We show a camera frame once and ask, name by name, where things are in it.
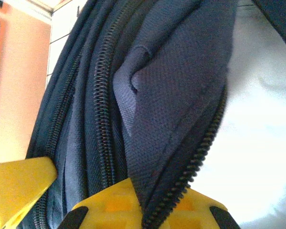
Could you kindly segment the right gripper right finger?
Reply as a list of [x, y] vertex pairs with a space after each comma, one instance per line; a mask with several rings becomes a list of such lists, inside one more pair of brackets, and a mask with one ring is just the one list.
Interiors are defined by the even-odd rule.
[[160, 228], [238, 229], [240, 226], [222, 203], [188, 188]]

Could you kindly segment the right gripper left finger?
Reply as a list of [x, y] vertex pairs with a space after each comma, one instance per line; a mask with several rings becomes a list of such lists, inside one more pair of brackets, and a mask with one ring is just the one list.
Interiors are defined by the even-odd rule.
[[142, 213], [131, 180], [125, 179], [77, 203], [61, 229], [140, 229]]

